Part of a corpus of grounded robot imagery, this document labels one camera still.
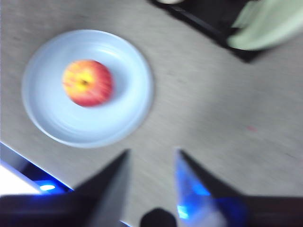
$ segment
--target red apple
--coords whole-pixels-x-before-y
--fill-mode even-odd
[[[109,70],[100,62],[81,60],[71,63],[63,74],[68,97],[81,106],[95,106],[108,101],[113,93]]]

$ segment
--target blue light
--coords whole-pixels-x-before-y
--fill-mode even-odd
[[[209,191],[198,181],[193,185],[193,190],[198,195],[210,195]]]
[[[50,184],[46,184],[46,185],[40,186],[40,189],[42,191],[49,191],[49,190],[52,190],[54,188],[55,188],[55,186],[54,185],[50,185]]]
[[[179,217],[181,219],[188,219],[188,214],[187,214],[186,207],[184,207],[184,206],[177,206],[177,210],[178,210]]]

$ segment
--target gray table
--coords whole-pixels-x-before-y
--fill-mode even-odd
[[[1,140],[71,187],[131,148],[126,222],[138,226],[156,206],[176,213],[174,146],[243,192],[303,196],[303,35],[244,64],[143,0],[2,0],[1,12]],[[83,28],[129,40],[155,79],[145,122],[104,148],[52,140],[21,100],[31,55],[55,35]]]

